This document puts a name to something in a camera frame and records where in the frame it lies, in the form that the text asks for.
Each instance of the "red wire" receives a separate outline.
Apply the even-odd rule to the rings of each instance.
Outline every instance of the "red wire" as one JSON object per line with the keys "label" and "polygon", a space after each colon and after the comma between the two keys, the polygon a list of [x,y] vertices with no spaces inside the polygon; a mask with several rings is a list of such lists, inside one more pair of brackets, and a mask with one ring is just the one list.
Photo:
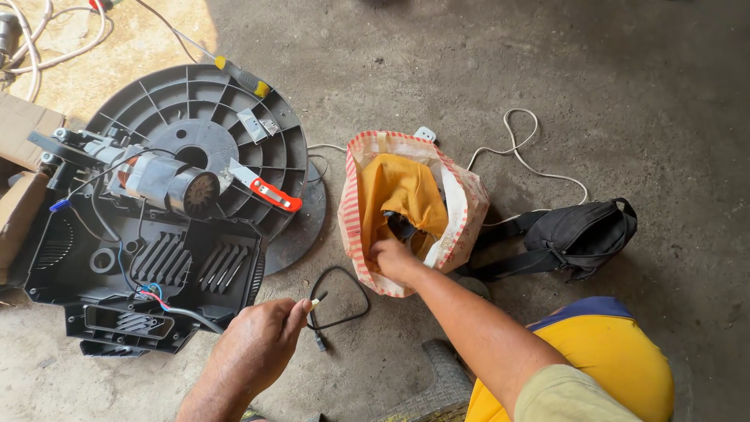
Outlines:
{"label": "red wire", "polygon": [[159,301],[159,303],[161,303],[161,305],[162,305],[163,307],[165,307],[165,308],[166,308],[167,310],[169,310],[169,309],[170,309],[170,308],[168,307],[168,305],[167,305],[166,303],[164,303],[164,301],[163,301],[163,300],[162,300],[161,298],[159,298],[159,296],[157,296],[157,295],[153,294],[152,292],[150,292],[150,291],[144,291],[144,290],[141,290],[141,293],[143,293],[143,294],[147,294],[147,295],[149,295],[149,296],[153,297],[154,299],[158,300],[158,301]]}

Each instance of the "red knife handle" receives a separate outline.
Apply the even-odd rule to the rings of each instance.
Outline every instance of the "red knife handle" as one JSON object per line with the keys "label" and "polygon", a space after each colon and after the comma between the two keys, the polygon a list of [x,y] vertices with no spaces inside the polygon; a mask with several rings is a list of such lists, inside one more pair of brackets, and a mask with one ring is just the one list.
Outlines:
{"label": "red knife handle", "polygon": [[250,189],[263,199],[273,203],[275,206],[280,206],[290,213],[294,213],[302,208],[301,199],[298,197],[290,197],[288,194],[277,189],[276,186],[264,182],[261,178],[255,179],[250,184]]}

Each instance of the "man's right hand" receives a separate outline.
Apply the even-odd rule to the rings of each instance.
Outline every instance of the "man's right hand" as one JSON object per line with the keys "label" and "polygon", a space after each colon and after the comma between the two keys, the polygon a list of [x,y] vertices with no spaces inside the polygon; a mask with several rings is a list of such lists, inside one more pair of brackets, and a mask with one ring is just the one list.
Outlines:
{"label": "man's right hand", "polygon": [[394,282],[414,287],[416,272],[427,268],[412,252],[396,239],[375,242],[370,248],[370,257],[380,267],[380,272]]}

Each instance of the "wire connector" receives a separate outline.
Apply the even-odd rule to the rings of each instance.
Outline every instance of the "wire connector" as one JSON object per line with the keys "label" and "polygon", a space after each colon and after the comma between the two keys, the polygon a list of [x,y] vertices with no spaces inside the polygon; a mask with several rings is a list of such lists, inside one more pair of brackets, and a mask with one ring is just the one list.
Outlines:
{"label": "wire connector", "polygon": [[55,202],[55,205],[52,205],[49,208],[49,211],[52,211],[53,213],[57,213],[61,209],[66,209],[71,207],[71,200],[69,199],[61,199],[57,202]]}

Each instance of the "circular plastic base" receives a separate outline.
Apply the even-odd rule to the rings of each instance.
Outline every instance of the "circular plastic base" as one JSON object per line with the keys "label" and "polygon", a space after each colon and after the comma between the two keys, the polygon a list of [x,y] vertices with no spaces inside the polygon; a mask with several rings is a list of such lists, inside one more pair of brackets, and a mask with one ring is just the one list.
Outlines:
{"label": "circular plastic base", "polygon": [[[315,164],[309,161],[307,177],[315,180],[320,177]],[[326,218],[326,185],[323,179],[309,182],[302,194],[302,208],[292,221],[265,251],[265,275],[277,273],[302,259],[320,241],[320,229]]]}

